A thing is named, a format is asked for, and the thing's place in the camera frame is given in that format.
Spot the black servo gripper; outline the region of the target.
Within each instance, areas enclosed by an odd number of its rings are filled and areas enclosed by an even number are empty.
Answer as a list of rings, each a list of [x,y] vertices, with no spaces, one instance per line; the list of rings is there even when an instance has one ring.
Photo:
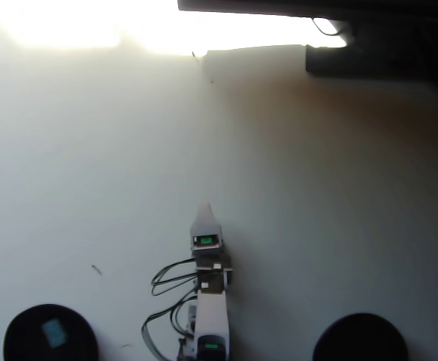
[[[203,293],[226,292],[231,284],[231,256],[222,239],[222,227],[209,203],[199,205],[190,229],[192,256],[198,274],[198,289]]]

